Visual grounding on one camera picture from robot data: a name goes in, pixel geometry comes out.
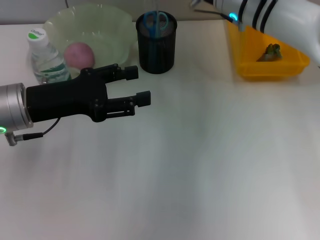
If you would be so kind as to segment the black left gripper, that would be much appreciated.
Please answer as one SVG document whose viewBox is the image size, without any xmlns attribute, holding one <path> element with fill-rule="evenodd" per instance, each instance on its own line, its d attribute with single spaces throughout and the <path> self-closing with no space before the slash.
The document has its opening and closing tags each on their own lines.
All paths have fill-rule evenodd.
<svg viewBox="0 0 320 240">
<path fill-rule="evenodd" d="M 135 107 L 151 105 L 151 92 L 107 98 L 106 83 L 139 78 L 136 65 L 121 68 L 106 66 L 102 77 L 84 70 L 75 79 L 26 88 L 26 107 L 32 122 L 42 122 L 73 115 L 85 115 L 95 123 L 106 119 L 135 115 Z"/>
</svg>

